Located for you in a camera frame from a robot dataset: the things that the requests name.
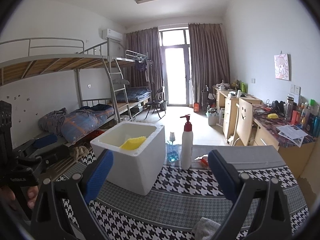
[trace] wooden chair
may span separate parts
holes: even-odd
[[[252,104],[239,98],[239,107],[237,113],[236,129],[232,145],[241,140],[244,146],[247,146],[251,136],[253,122]]]
[[[153,109],[152,114],[155,112],[155,110],[157,110],[157,113],[158,113],[158,115],[159,115],[159,118],[161,119],[162,117],[161,117],[160,114],[159,114],[157,105],[161,105],[161,104],[162,104],[162,106],[164,107],[163,102],[164,102],[164,87],[161,87],[161,88],[156,92],[155,98],[153,98],[152,101],[146,103],[146,106],[148,106],[148,113],[147,113],[145,119],[147,119],[148,114],[149,114],[150,109],[151,109],[152,106],[155,107],[155,109]]]

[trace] door frame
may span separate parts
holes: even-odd
[[[189,62],[189,47],[190,47],[190,44],[187,44],[187,40],[186,40],[186,29],[188,28],[181,28],[181,29],[172,29],[172,30],[165,30],[165,31],[159,31],[160,33],[160,39],[161,39],[161,44],[162,41],[163,41],[163,32],[166,32],[166,31],[175,31],[175,30],[183,30],[183,35],[184,35],[184,41],[185,41],[185,44],[181,44],[181,45],[172,45],[172,46],[161,46],[161,57],[162,57],[162,73],[163,73],[163,80],[164,80],[164,96],[165,96],[165,100],[167,100],[167,105],[168,106],[189,106],[189,103],[190,103],[190,88],[189,88],[189,80],[191,79],[190,77],[190,62]],[[183,48],[183,55],[184,55],[184,65],[185,65],[185,73],[186,73],[186,76],[185,76],[185,84],[186,84],[186,104],[169,104],[169,97],[168,97],[168,79],[167,79],[167,67],[166,67],[166,61],[165,61],[165,50],[166,49],[172,49],[172,48]]]

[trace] green bottle cap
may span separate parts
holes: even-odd
[[[314,106],[316,104],[316,101],[314,99],[310,99],[309,105]]]

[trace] air conditioner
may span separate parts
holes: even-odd
[[[116,41],[122,41],[122,33],[115,32],[111,29],[106,29],[102,31],[102,39],[106,40],[107,38],[114,39]]]

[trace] wall outlet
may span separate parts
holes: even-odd
[[[297,95],[297,96],[299,96],[299,95],[300,95],[300,92],[301,92],[301,87],[295,86],[294,94]]]
[[[290,93],[295,93],[295,85],[290,85]]]

